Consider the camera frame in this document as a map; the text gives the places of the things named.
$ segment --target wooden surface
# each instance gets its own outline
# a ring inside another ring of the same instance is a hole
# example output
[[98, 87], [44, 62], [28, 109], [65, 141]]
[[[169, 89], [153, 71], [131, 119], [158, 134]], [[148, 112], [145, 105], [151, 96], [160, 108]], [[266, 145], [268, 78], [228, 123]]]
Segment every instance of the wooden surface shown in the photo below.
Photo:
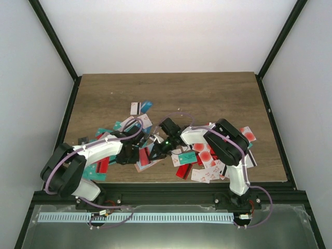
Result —
[[[150, 100], [147, 112], [153, 124], [172, 112], [194, 116], [195, 126], [226, 118], [236, 128], [249, 126], [257, 140], [252, 152], [258, 166], [248, 169], [251, 182], [286, 181], [279, 152], [260, 96], [254, 73], [172, 73], [83, 75], [65, 142], [76, 145], [90, 139], [98, 128], [111, 129], [130, 116], [131, 102]], [[173, 116], [180, 126], [185, 116]], [[185, 182], [166, 158], [137, 173], [134, 165], [110, 165], [107, 182]]]

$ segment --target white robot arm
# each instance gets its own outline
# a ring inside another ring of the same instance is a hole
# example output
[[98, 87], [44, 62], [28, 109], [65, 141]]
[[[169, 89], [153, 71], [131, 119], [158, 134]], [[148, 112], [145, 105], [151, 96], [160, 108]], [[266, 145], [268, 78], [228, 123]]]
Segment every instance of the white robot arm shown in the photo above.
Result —
[[[195, 143], [206, 143], [215, 151], [218, 158], [227, 165], [230, 177], [230, 190], [237, 196], [242, 196], [248, 191], [248, 184], [242, 169], [241, 153], [238, 149], [224, 141], [222, 138], [209, 132], [206, 128], [217, 131], [220, 134], [228, 135], [232, 141], [239, 144], [244, 153], [247, 153], [249, 142], [247, 139], [226, 120], [219, 120], [217, 123], [211, 123], [202, 128], [186, 127], [180, 129], [171, 119], [166, 119], [160, 124], [163, 131], [169, 136], [166, 140], [155, 140], [154, 147], [150, 157], [166, 157], [170, 151], [178, 145], [192, 145]], [[133, 134], [138, 128], [134, 126]], [[123, 164], [136, 163], [139, 161], [139, 151], [137, 142], [144, 136], [138, 135], [133, 140], [110, 141], [126, 136], [127, 134], [118, 132], [116, 135], [105, 134], [96, 142], [85, 145], [71, 147], [67, 144], [60, 145], [54, 152], [40, 176], [47, 181], [50, 172], [55, 165], [71, 151], [77, 151], [70, 162], [69, 166], [61, 166], [56, 174], [50, 180], [50, 187], [60, 196], [74, 195], [94, 201], [100, 194], [100, 188], [92, 181], [81, 178], [83, 170], [88, 165], [95, 163], [105, 157], [117, 155]]]

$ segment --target white wall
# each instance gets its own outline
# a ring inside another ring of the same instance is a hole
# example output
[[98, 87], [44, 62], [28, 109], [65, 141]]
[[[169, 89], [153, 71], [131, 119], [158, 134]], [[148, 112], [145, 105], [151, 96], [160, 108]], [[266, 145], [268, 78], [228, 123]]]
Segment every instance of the white wall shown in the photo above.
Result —
[[78, 74], [258, 73], [295, 0], [41, 0]]
[[332, 248], [332, 2], [308, 1], [264, 85], [299, 189]]
[[73, 81], [28, 1], [0, 1], [0, 248], [13, 248]]

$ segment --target white cable tray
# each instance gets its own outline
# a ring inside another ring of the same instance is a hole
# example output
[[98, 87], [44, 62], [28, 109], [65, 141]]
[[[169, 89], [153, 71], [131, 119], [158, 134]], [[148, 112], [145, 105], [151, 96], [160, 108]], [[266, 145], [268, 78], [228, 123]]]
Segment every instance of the white cable tray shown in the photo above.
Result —
[[[128, 218], [130, 213], [113, 213], [97, 217], [96, 223], [118, 223]], [[91, 213], [47, 213], [40, 212], [39, 223], [86, 223]], [[127, 223], [216, 223], [233, 224], [233, 213], [134, 213]]]

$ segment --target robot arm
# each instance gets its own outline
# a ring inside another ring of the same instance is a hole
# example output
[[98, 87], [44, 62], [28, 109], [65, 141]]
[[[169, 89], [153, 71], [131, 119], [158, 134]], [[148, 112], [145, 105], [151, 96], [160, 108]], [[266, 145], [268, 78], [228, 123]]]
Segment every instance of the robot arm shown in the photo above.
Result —
[[[149, 155], [149, 159], [156, 160], [165, 158], [178, 145], [191, 145], [195, 143], [207, 143], [211, 146], [217, 157], [227, 166], [230, 177], [230, 190], [236, 195], [236, 205], [241, 203], [241, 198], [246, 198], [248, 194], [248, 184], [244, 176], [242, 164], [242, 154], [238, 148], [226, 142], [220, 136], [205, 128], [228, 137], [240, 147], [244, 154], [247, 154], [249, 146], [248, 140], [228, 121], [220, 119], [216, 123], [211, 123], [202, 128], [183, 127], [180, 128], [170, 118], [164, 120], [160, 127], [168, 135], [165, 140], [154, 141], [154, 147]], [[53, 153], [52, 157], [42, 170], [40, 176], [46, 182], [55, 166], [69, 153], [77, 150], [77, 154], [70, 158], [55, 173], [50, 181], [50, 187], [58, 193], [60, 197], [75, 195], [83, 197], [89, 201], [94, 201], [100, 194], [100, 188], [92, 181], [81, 178], [84, 168], [105, 157], [116, 155], [116, 161], [121, 164], [136, 163], [139, 161], [140, 141], [144, 133], [140, 132], [134, 138], [123, 141], [109, 141], [109, 139], [127, 137], [137, 133], [138, 127], [133, 126], [128, 132], [113, 132], [105, 134], [101, 138], [103, 142], [93, 142], [85, 145], [71, 147], [67, 144], [60, 145]]]
[[226, 119], [220, 119], [216, 123], [211, 123], [200, 128], [184, 127], [180, 128], [170, 118], [164, 120], [160, 127], [168, 135], [162, 142], [155, 140], [155, 145], [149, 155], [150, 160], [162, 159], [171, 154], [171, 150], [178, 145], [209, 144], [218, 156], [219, 160], [227, 166], [230, 179], [230, 190], [237, 196], [234, 202], [239, 205], [241, 199], [246, 199], [248, 195], [249, 181], [246, 179], [246, 168], [242, 168], [242, 154], [239, 149], [228, 143], [220, 136], [208, 131], [211, 129], [233, 141], [246, 156], [248, 153], [249, 141]]
[[[106, 133], [96, 142], [71, 147], [61, 144], [40, 173], [40, 177], [46, 182], [57, 164], [69, 153], [77, 151], [63, 165], [61, 165], [50, 180], [50, 187], [60, 197], [75, 195], [89, 201], [94, 201], [100, 194], [100, 188], [92, 181], [82, 178], [84, 168], [105, 157], [116, 155], [120, 164], [136, 163], [139, 160], [139, 148], [137, 144], [143, 138], [144, 133], [139, 132], [137, 126], [133, 126], [128, 132]], [[135, 137], [122, 140], [110, 141], [111, 139], [132, 136]]]

